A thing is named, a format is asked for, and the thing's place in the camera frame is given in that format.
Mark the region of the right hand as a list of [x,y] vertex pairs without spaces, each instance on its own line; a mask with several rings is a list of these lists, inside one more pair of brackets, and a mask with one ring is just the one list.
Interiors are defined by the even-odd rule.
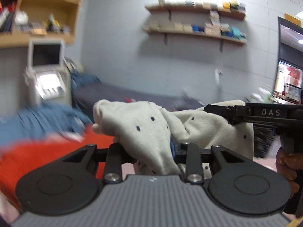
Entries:
[[297,177],[296,170],[288,167],[287,165],[287,154],[285,153],[284,149],[282,147],[279,148],[277,154],[276,154],[276,169],[277,172],[282,175],[289,183],[291,187],[291,196],[290,199],[299,191],[299,184],[295,182],[295,179]]

